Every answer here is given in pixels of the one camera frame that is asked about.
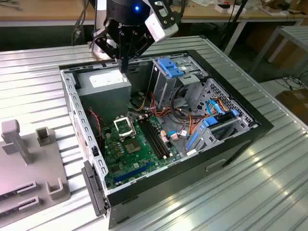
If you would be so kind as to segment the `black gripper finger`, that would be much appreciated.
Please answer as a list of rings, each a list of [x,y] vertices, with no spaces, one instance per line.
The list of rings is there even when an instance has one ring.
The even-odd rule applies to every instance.
[[[120,46],[108,35],[107,30],[100,28],[92,34],[92,52],[97,59],[114,59],[118,63],[120,72],[125,72],[125,60]]]
[[[124,59],[124,72],[128,70],[129,60],[141,56],[153,43],[154,39],[148,30],[133,31]]]

